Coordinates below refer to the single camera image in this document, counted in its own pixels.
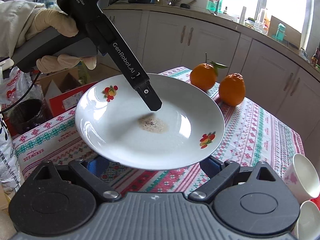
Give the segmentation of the left white sleeve forearm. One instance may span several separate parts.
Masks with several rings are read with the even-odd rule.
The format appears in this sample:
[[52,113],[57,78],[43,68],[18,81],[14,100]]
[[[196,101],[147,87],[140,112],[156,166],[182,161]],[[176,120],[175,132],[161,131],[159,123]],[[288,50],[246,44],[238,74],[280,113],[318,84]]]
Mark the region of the left white sleeve forearm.
[[1,57],[12,57],[44,4],[25,0],[1,1]]

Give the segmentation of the left gloved hand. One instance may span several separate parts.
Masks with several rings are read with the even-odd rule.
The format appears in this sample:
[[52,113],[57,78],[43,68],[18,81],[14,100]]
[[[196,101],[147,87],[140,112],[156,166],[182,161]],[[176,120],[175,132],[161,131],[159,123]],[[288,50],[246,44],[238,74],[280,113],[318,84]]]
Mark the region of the left gloved hand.
[[[66,14],[55,9],[42,9],[36,14],[25,38],[29,40],[49,27],[53,27],[66,37],[73,37],[78,33],[76,22]],[[40,72],[48,74],[73,68],[81,61],[84,62],[89,70],[93,70],[97,65],[97,58],[95,56],[74,57],[67,54],[61,54],[58,57],[44,56],[36,61],[36,66]]]

